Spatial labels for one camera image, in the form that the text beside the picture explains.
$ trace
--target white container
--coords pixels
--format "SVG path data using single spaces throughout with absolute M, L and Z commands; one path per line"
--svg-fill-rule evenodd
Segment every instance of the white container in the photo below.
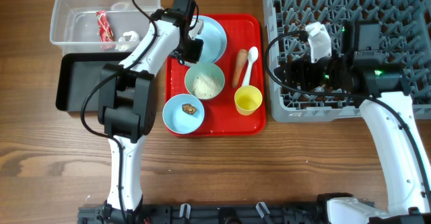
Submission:
M 160 0 L 135 0 L 148 14 L 160 7 Z M 106 11 L 115 42 L 101 42 L 97 11 Z M 145 36 L 150 22 L 132 4 L 132 0 L 55 0 L 51 18 L 50 41 L 63 49 L 63 55 L 72 52 L 118 52 L 104 50 L 102 45 L 130 44 L 132 51 L 139 42 L 118 42 L 124 32 L 135 31 L 139 39 Z

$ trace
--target wooden tabletop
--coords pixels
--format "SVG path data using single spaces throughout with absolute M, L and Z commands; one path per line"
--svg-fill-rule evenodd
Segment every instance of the wooden tabletop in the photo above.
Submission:
M 196 1 L 201 13 L 249 13 L 263 25 L 262 0 Z M 0 223 L 76 223 L 77 208 L 101 204 L 110 188 L 107 140 L 55 108 L 62 52 L 49 41 L 53 5 L 0 0 Z M 284 203 L 350 192 L 386 209 L 385 179 L 362 119 L 283 124 L 267 102 L 258 135 L 180 139 L 162 121 L 164 75 L 143 148 L 144 203 Z M 94 114 L 87 119 L 102 130 Z M 418 120 L 428 152 L 430 127 Z

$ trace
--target red tray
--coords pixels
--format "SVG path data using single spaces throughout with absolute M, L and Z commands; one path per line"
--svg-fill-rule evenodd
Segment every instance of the red tray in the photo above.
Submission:
M 263 83 L 261 27 L 255 17 L 247 14 L 206 15 L 218 21 L 226 31 L 228 44 L 223 56 L 216 62 L 225 77 L 222 92 L 212 100 L 202 100 L 205 108 L 205 118 L 202 125 L 193 133 L 179 135 L 181 137 L 206 136 L 242 136 L 259 133 L 267 122 L 265 112 L 265 86 Z M 247 64 L 242 70 L 239 86 L 232 87 L 232 78 L 235 69 L 236 55 L 240 49 L 250 49 L 256 46 L 259 58 L 253 64 L 250 84 L 261 90 L 262 105 L 250 116 L 243 116 L 236 111 L 234 94 L 242 83 Z M 176 59 L 168 58 L 166 61 L 166 92 L 165 102 L 178 94 L 187 94 L 184 78 L 187 66 L 179 65 Z

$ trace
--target gray crate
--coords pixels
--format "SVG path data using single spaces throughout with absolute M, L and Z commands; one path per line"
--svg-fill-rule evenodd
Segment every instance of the gray crate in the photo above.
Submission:
M 380 22 L 380 49 L 386 63 L 405 65 L 417 119 L 431 118 L 430 8 L 431 0 L 263 0 L 269 41 L 303 25 L 321 22 L 328 29 L 333 48 L 339 51 L 343 20 Z M 269 52 L 271 71 L 308 50 L 295 37 L 279 42 Z M 346 98 L 293 94 L 271 79 L 269 91 L 272 116 L 279 122 L 320 122 L 360 116 L 359 109 Z

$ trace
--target white spoon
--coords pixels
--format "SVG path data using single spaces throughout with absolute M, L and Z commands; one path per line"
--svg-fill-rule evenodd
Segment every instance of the white spoon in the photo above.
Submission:
M 253 63 L 257 60 L 259 57 L 259 51 L 257 50 L 257 47 L 254 46 L 250 48 L 248 51 L 248 66 L 247 71 L 245 72 L 244 80 L 242 81 L 242 85 L 250 85 L 250 76 L 251 76 L 251 69 L 253 67 Z

